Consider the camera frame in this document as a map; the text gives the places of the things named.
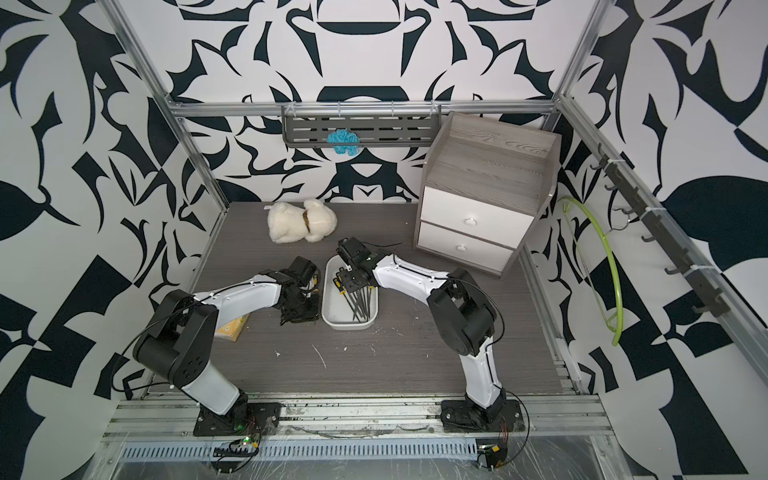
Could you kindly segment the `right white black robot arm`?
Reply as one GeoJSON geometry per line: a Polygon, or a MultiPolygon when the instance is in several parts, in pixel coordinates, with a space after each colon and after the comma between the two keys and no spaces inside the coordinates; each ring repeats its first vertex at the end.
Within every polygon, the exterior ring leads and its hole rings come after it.
{"type": "Polygon", "coordinates": [[[387,250],[373,251],[354,237],[341,240],[337,253],[346,264],[339,285],[347,292],[377,287],[427,305],[440,337],[459,355],[465,397],[441,403],[445,429],[500,432],[513,426],[521,415],[520,402],[507,398],[493,354],[493,346],[503,337],[495,332],[495,322],[502,316],[468,271],[421,267],[387,250]]]}

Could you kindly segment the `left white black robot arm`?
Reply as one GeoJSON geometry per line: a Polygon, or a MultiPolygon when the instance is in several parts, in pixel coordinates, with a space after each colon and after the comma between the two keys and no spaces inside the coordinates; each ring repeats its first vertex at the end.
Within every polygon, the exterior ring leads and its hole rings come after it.
{"type": "Polygon", "coordinates": [[[211,293],[167,294],[133,345],[133,358],[199,405],[196,437],[254,436],[276,427],[282,405],[252,403],[212,363],[216,331],[251,313],[274,308],[280,323],[314,321],[320,313],[319,270],[298,256],[282,270],[266,270],[211,293]]]}

